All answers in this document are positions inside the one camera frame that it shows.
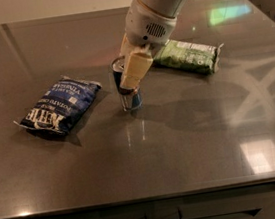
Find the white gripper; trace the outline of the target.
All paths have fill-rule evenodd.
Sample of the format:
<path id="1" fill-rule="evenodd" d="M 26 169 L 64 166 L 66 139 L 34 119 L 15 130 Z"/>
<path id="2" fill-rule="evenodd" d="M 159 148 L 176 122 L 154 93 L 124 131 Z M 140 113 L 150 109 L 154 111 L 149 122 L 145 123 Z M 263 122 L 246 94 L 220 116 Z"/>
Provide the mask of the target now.
<path id="1" fill-rule="evenodd" d="M 120 83 L 122 89 L 135 90 L 138 87 L 153 63 L 149 44 L 164 45 L 176 22 L 176 18 L 159 15 L 140 0 L 132 0 L 120 47 L 120 55 L 125 57 Z"/>

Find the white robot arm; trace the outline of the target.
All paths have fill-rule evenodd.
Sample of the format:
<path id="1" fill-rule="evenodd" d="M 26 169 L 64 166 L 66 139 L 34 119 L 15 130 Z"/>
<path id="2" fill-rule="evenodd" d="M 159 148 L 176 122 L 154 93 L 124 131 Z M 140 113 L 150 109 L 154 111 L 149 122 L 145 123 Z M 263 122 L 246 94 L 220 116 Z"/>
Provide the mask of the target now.
<path id="1" fill-rule="evenodd" d="M 153 54 L 169 40 L 186 1 L 132 0 L 120 47 L 125 57 L 121 89 L 136 90 L 153 63 Z"/>

